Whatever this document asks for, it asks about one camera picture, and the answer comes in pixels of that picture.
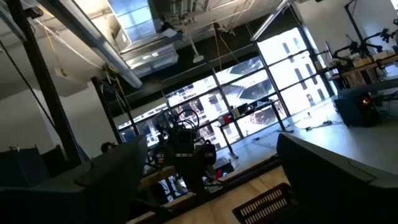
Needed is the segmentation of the black metal rig frame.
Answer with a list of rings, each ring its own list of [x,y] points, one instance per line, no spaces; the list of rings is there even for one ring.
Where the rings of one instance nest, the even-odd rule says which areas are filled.
[[[25,51],[74,168],[56,178],[60,182],[58,187],[54,184],[55,179],[51,179],[50,183],[43,187],[6,188],[0,193],[0,199],[6,201],[5,214],[11,214],[12,221],[24,224],[86,224],[85,188],[77,185],[75,179],[88,171],[90,162],[83,163],[72,129],[20,0],[6,0],[6,4],[12,21],[22,32]]]

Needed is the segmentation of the white pendant lamp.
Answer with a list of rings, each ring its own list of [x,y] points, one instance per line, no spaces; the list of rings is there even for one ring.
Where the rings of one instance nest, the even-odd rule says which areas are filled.
[[[198,50],[197,50],[197,48],[196,48],[196,46],[195,46],[195,44],[193,42],[193,39],[192,39],[192,37],[191,37],[189,32],[187,32],[187,37],[188,37],[188,39],[190,41],[190,45],[192,46],[192,49],[193,49],[193,51],[195,53],[194,57],[193,57],[193,63],[201,62],[204,59],[204,56],[202,56],[202,55],[200,55],[198,53]]]

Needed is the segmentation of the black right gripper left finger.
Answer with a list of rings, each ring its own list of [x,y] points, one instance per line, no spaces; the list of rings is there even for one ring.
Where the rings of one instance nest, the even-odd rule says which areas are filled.
[[[86,224],[125,224],[139,189],[147,156],[147,138],[132,141],[94,158],[75,179],[84,187]]]

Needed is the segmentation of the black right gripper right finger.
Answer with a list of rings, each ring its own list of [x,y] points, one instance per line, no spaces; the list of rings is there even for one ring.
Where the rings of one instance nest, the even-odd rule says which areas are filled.
[[[277,138],[284,173],[317,224],[398,224],[398,175],[290,134]]]

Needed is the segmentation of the black computer tower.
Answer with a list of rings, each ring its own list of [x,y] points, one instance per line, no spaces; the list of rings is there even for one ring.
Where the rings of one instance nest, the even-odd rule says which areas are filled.
[[[370,127],[381,122],[369,93],[334,100],[337,112],[346,126]]]

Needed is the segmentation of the wooden workbench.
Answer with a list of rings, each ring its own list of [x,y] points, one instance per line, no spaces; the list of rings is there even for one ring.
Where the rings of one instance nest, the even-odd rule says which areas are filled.
[[[358,68],[339,72],[332,75],[328,80],[335,84],[338,91],[385,81],[388,78],[386,68],[392,66],[395,62],[398,62],[398,54],[377,59]]]

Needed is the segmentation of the black background table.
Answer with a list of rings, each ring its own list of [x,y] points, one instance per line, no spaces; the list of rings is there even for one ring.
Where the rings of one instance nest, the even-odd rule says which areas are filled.
[[[220,125],[218,128],[224,137],[229,155],[232,158],[239,158],[239,156],[233,151],[233,143],[246,139],[249,136],[269,128],[274,124],[279,125],[279,129],[276,130],[277,132],[292,132],[292,130],[287,129],[286,125],[283,123],[283,119],[280,116],[280,111],[277,108],[278,103],[279,100],[269,100],[255,101],[252,104],[241,105],[237,108],[234,108],[230,114],[227,114],[233,117],[232,122],[229,124],[224,124],[223,116],[220,117]],[[236,128],[238,138],[236,140],[230,141],[227,137],[226,129],[230,128],[232,125]]]

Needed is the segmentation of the person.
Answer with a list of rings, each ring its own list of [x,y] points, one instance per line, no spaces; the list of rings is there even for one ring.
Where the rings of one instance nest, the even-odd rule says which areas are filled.
[[[114,142],[104,142],[102,143],[100,149],[101,152],[104,154],[106,152],[112,151],[113,149],[116,149],[118,145]]]

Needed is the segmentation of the large grid window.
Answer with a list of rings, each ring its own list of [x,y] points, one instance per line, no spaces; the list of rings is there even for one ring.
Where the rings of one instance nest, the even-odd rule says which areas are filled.
[[[134,114],[132,121],[121,118],[116,123],[122,136],[131,138],[137,128],[147,136],[148,145],[154,146],[159,141],[154,116],[170,108],[174,115],[182,113],[180,119],[198,123],[200,135],[220,149],[226,147],[226,142],[218,128],[219,118],[234,108],[266,99],[279,100],[280,116],[286,118],[328,98],[297,28],[263,40],[258,46],[260,56],[194,77],[189,77],[187,70],[172,70],[178,82],[164,88],[160,100],[153,101],[143,113]],[[233,125],[226,133],[230,141],[238,138]]]

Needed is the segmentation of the silver ceiling pipe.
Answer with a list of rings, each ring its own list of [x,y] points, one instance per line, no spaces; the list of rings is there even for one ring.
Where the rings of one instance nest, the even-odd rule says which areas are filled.
[[[255,42],[260,38],[262,33],[270,26],[274,19],[288,6],[290,6],[296,0],[281,0],[275,11],[270,13],[266,20],[261,24],[258,30],[251,37],[251,42]]]

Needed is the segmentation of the silver ceiling air duct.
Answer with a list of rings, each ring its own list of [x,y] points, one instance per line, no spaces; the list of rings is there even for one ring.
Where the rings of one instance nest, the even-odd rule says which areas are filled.
[[[134,88],[142,82],[74,0],[37,0]]]

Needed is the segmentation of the black slotted plastic basket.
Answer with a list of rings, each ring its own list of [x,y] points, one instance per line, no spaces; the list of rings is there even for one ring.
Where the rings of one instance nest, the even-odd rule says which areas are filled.
[[[281,183],[232,210],[240,224],[288,224],[299,201],[291,186]]]

